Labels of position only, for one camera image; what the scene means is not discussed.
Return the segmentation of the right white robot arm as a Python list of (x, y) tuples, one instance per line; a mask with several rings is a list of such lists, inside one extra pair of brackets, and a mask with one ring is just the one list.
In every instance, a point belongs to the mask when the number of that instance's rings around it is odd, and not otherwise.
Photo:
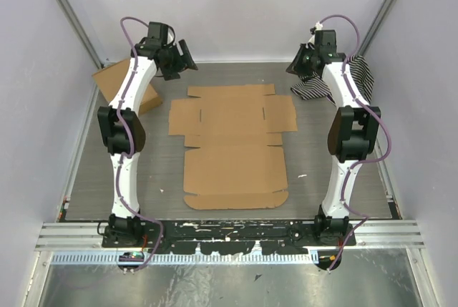
[(313, 222), (314, 238), (328, 246), (351, 229), (349, 202), (362, 162), (374, 150), (381, 111), (361, 95), (346, 55), (337, 52), (336, 32), (317, 23), (311, 34), (286, 71), (300, 78), (317, 74), (336, 105), (327, 138), (332, 156), (331, 177)]

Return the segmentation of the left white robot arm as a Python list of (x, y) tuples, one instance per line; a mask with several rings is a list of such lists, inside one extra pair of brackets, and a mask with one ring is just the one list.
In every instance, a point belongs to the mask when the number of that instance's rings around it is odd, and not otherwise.
[(104, 239), (133, 248), (145, 239), (144, 218), (137, 199), (137, 166), (146, 142), (140, 105), (147, 86), (159, 74), (165, 81), (196, 70), (185, 40), (177, 40), (168, 24), (151, 21), (138, 43), (129, 40), (130, 63), (116, 95), (97, 111), (103, 145), (114, 174), (114, 201)]

